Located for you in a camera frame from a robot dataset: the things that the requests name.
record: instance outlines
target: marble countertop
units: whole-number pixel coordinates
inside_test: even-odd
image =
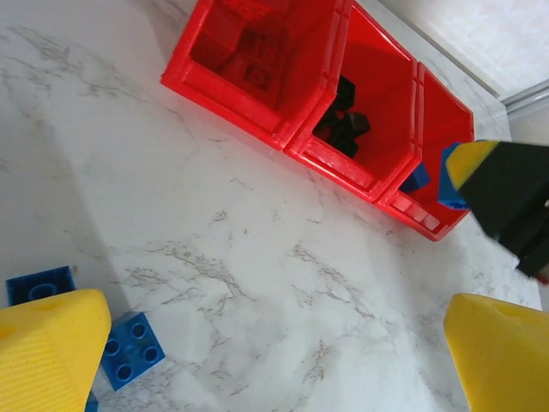
[[[509,139],[504,107],[362,2]],[[3,0],[0,277],[69,264],[166,359],[101,411],[467,410],[451,296],[540,307],[472,217],[437,244],[161,87],[194,1]],[[0,306],[7,304],[0,295]]]

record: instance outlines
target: plastic brick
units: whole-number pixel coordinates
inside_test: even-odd
[[[112,323],[101,366],[118,391],[165,357],[145,314],[131,312]]]
[[[89,396],[87,397],[86,402],[86,408],[84,409],[84,412],[98,412],[100,408],[100,403],[97,401],[97,398],[95,397],[93,392],[89,392]]]
[[[459,194],[459,192],[452,185],[452,181],[448,175],[448,169],[446,168],[446,160],[452,152],[460,145],[460,143],[452,144],[449,148],[443,150],[442,159],[440,161],[440,182],[438,184],[438,202],[446,206],[447,208],[454,210],[467,209],[467,202]]]
[[[46,270],[8,279],[9,305],[19,305],[31,300],[47,298],[56,294],[65,294],[75,290],[75,284],[70,274],[70,267]]]
[[[413,171],[413,173],[404,181],[401,186],[401,191],[404,193],[409,193],[410,191],[416,191],[426,186],[431,182],[427,168],[423,163],[420,163],[419,166]]]

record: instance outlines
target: blue lego brick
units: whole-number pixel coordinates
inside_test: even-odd
[[[408,176],[408,179],[404,181],[401,185],[400,190],[404,193],[409,193],[411,191],[418,191],[422,187],[427,186],[431,182],[427,168],[422,163],[419,164],[413,171],[413,173]]]
[[[118,391],[165,357],[145,314],[131,312],[112,323],[101,366]]]
[[[72,292],[75,290],[75,283],[70,274],[70,267],[64,266],[8,279],[6,288],[8,289],[9,305],[13,306],[55,294]]]
[[[459,145],[460,143],[454,143],[449,148],[443,150],[440,161],[440,181],[438,184],[438,202],[454,210],[468,209],[465,199],[454,189],[454,185],[452,185],[448,170],[446,169],[446,160],[448,160],[449,156]]]
[[[84,409],[84,412],[98,412],[100,409],[100,403],[97,402],[97,398],[95,397],[93,392],[89,392],[89,396],[87,397],[86,401],[86,408]]]

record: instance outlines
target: red plastic bin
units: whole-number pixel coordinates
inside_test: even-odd
[[[399,190],[401,182],[395,181],[376,206],[437,241],[467,214],[466,210],[453,210],[438,203],[438,182],[442,151],[452,143],[474,140],[474,117],[423,64],[419,65],[419,84],[423,101],[421,160],[431,182],[407,194]]]
[[[354,4],[341,74],[356,86],[349,112],[364,113],[371,124],[371,131],[356,140],[358,153],[351,159],[314,136],[314,124],[304,124],[285,152],[373,202],[419,164],[417,61]]]
[[[340,75],[371,124],[353,159],[313,134]],[[352,0],[198,0],[161,82],[431,240],[467,213],[437,189],[473,114]],[[401,192],[421,161],[431,183]]]
[[[161,82],[282,150],[335,97],[351,4],[199,0]]]

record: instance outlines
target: white wall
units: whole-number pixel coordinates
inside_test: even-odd
[[[514,142],[549,146],[549,99],[509,117]]]
[[[548,0],[380,0],[502,99],[549,78]]]

